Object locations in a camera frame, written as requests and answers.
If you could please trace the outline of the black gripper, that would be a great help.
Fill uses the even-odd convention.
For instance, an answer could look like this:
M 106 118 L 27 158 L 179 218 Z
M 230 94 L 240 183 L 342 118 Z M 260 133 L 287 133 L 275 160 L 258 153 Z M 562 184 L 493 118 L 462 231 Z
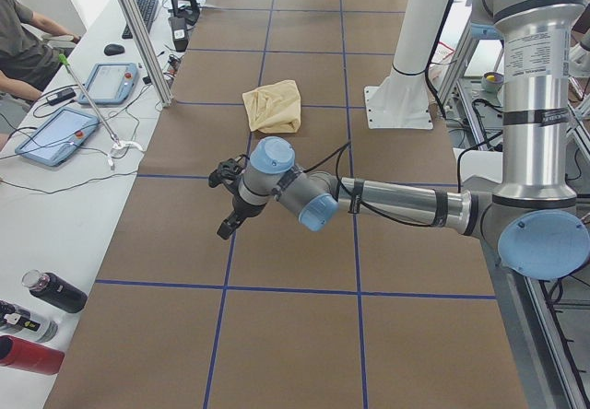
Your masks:
M 244 219 L 259 216 L 266 204 L 252 204 L 244 200 L 238 193 L 235 193 L 232 199 L 232 207 L 233 212 L 221 222 L 217 230 L 217 235 L 223 240 L 228 240 L 242 225 Z

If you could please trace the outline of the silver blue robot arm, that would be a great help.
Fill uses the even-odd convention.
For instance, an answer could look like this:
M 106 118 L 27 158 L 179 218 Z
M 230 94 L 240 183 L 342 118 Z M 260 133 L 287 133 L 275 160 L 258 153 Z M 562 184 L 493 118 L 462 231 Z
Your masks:
M 589 258 L 589 231 L 565 180 L 571 30 L 585 6 L 586 0 L 472 0 L 473 33 L 503 42 L 500 182 L 448 193 L 346 178 L 301 167 L 288 141 L 268 136 L 209 175 L 210 186 L 232 194 L 218 234 L 229 238 L 277 201 L 312 231 L 338 210 L 373 213 L 482 240 L 520 275 L 552 280 L 572 273 Z

